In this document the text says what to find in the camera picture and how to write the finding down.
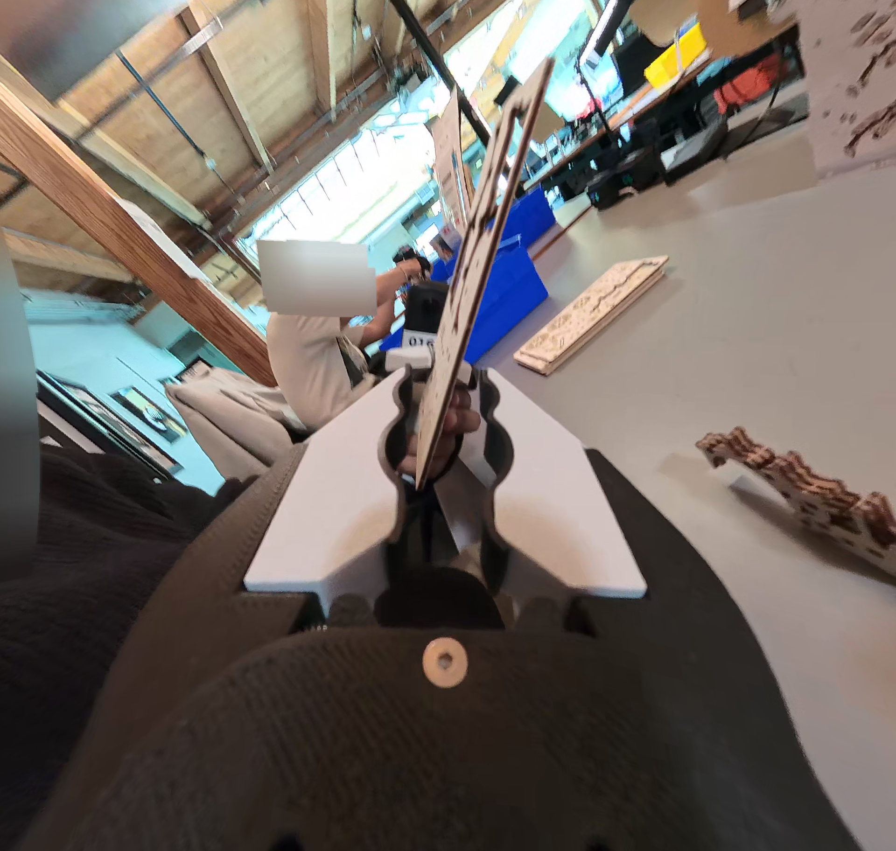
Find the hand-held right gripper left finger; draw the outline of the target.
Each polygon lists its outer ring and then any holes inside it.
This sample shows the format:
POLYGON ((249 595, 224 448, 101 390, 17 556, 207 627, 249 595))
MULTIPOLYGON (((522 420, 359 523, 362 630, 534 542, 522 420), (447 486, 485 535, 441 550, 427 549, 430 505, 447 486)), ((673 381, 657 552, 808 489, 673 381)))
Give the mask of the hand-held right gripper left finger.
POLYGON ((246 591, 375 599, 388 579, 386 547, 405 522, 403 483, 386 456, 406 438, 408 366, 312 435, 244 576, 246 591))

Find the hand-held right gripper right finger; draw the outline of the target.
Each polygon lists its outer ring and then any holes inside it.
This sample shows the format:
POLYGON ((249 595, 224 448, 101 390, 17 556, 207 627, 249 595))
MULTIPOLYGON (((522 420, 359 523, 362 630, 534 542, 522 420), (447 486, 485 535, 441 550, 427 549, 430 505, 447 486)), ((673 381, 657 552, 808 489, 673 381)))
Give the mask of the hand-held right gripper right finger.
POLYGON ((487 493, 481 563, 510 599, 643 599, 647 583, 580 439, 495 369, 479 375, 487 493))

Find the wooden puzzle board with cutouts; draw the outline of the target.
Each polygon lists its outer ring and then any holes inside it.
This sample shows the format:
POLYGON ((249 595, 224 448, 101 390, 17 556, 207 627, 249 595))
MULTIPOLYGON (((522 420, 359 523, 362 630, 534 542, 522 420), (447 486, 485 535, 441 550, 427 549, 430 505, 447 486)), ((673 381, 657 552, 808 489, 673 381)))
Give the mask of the wooden puzzle board with cutouts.
POLYGON ((454 278, 434 342, 432 366, 420 399, 416 431, 416 487, 429 479, 434 450, 454 395, 487 280, 527 157, 532 133, 554 73, 546 56, 504 104, 489 141, 454 278))

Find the stack of wooden puzzle sheets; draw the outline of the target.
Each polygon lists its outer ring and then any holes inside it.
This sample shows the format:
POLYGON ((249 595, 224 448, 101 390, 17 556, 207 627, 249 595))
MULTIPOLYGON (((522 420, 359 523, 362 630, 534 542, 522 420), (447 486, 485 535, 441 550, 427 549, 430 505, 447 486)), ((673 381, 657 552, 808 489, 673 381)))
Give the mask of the stack of wooden puzzle sheets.
POLYGON ((663 279, 667 263, 656 256, 613 265, 515 351, 514 362, 552 375, 663 279))

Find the grey desk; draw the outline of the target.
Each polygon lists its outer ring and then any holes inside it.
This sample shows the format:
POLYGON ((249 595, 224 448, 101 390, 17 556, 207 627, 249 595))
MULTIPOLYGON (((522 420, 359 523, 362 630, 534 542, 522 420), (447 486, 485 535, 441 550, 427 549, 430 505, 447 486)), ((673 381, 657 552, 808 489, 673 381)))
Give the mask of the grey desk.
POLYGON ((707 432, 894 504, 894 166, 819 180, 805 125, 583 213, 543 252, 548 299, 481 359, 606 456, 750 622, 805 751, 864 849, 894 849, 894 579, 801 530, 707 432), (541 377, 513 360, 610 265, 666 277, 541 377))

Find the person's left hand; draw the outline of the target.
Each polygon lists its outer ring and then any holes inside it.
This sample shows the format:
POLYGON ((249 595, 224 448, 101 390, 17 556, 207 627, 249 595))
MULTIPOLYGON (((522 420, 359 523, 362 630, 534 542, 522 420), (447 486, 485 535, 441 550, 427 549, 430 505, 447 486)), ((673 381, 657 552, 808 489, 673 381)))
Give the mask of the person's left hand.
MULTIPOLYGON (((442 424, 442 432, 433 446, 433 455, 427 481, 434 482, 443 477, 457 459, 463 441, 468 435, 476 433, 481 426, 481 417, 473 408, 469 389, 461 383, 455 383, 451 401, 446 410, 442 424)), ((419 437, 415 429, 419 426, 419 417, 414 415, 406 432, 406 452, 396 467, 397 474, 409 482, 416 477, 418 466, 419 437)))

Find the black battery charger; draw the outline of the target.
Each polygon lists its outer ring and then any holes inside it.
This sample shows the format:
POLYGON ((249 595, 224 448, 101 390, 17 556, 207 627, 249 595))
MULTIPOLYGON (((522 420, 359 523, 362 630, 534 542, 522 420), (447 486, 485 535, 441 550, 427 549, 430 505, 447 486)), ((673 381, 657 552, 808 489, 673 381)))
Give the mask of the black battery charger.
POLYGON ((625 171, 607 170, 599 173, 585 188, 588 201, 594 209, 604 211, 622 200, 636 195, 632 177, 625 171))
POLYGON ((639 194, 666 181, 666 169, 661 156, 653 150, 643 149, 627 155, 616 169, 619 190, 627 194, 639 194))

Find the person's black knit sweater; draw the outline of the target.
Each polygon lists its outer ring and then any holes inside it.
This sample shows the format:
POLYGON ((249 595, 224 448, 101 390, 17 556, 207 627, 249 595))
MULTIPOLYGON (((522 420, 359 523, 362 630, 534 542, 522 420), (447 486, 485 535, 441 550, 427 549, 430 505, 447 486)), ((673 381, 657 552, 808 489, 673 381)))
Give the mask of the person's black knit sweater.
POLYGON ((258 488, 209 495, 121 455, 41 445, 33 559, 2 582, 2 849, 48 802, 50 845, 64 842, 199 689, 325 623, 313 595, 244 587, 299 455, 258 488))

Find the wooden dinosaur model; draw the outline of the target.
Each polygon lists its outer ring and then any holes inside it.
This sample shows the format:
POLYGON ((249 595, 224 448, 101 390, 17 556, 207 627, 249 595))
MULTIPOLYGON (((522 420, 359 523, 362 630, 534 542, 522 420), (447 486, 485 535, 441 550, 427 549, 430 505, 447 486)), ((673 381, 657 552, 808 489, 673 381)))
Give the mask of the wooden dinosaur model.
POLYGON ((745 467, 783 499, 804 528, 895 576, 895 516, 886 495, 857 494, 816 472, 799 453, 777 453, 756 442, 742 426, 708 432, 696 448, 714 468, 731 462, 745 467))

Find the black ceiling pipe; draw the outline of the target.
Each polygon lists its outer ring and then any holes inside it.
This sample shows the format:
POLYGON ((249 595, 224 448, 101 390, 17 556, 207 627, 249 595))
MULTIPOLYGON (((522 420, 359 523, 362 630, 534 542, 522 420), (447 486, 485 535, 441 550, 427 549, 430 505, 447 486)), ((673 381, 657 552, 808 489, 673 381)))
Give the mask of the black ceiling pipe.
POLYGON ((442 55, 434 47, 428 35, 420 25, 407 0, 388 0, 397 12, 404 27, 409 31, 411 38, 417 43, 418 48, 426 56, 435 72, 448 87, 449 91, 457 93, 458 106, 468 123, 476 134, 476 137, 487 147, 491 138, 490 129, 478 118, 469 100, 457 84, 453 73, 449 70, 442 55))

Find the wooden support beam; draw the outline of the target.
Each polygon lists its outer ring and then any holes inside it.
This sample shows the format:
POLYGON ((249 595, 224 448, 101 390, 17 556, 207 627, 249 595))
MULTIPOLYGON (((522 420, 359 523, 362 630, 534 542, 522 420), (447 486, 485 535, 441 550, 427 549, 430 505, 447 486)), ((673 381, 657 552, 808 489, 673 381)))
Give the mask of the wooden support beam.
POLYGON ((1 150, 45 197, 251 379, 275 386, 266 341, 216 288, 183 269, 110 187, 5 86, 1 150))

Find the yellow plastic bin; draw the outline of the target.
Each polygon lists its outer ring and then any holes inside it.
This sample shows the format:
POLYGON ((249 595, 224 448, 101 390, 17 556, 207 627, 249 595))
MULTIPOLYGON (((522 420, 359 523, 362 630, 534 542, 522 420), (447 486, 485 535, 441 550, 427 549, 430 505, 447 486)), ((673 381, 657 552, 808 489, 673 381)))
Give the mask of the yellow plastic bin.
POLYGON ((707 51, 700 23, 679 32, 673 43, 644 70, 644 78, 651 87, 659 90, 673 83, 707 51))

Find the orange bag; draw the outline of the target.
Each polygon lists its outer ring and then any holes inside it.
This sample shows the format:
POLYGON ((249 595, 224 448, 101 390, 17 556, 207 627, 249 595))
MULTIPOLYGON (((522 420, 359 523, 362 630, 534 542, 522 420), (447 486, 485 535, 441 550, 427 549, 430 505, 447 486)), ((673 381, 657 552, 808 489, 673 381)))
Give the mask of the orange bag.
POLYGON ((772 53, 722 84, 713 92, 719 114, 728 117, 772 91, 778 83, 780 70, 781 57, 772 53))

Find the white puzzle parts paper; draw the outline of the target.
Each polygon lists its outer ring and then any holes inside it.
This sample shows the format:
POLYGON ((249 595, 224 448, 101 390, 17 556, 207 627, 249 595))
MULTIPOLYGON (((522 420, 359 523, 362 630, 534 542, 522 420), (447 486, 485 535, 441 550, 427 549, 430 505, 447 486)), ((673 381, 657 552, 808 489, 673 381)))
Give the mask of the white puzzle parts paper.
POLYGON ((790 0, 820 178, 894 164, 895 0, 790 0))

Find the framed wall picture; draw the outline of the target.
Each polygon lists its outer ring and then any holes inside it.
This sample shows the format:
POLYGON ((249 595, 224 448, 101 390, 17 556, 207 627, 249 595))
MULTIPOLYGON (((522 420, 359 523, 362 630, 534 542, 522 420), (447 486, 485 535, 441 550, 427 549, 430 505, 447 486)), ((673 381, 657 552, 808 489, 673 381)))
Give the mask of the framed wall picture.
POLYGON ((122 388, 112 393, 111 397, 166 442, 177 442, 188 434, 188 428, 180 419, 136 387, 122 388))

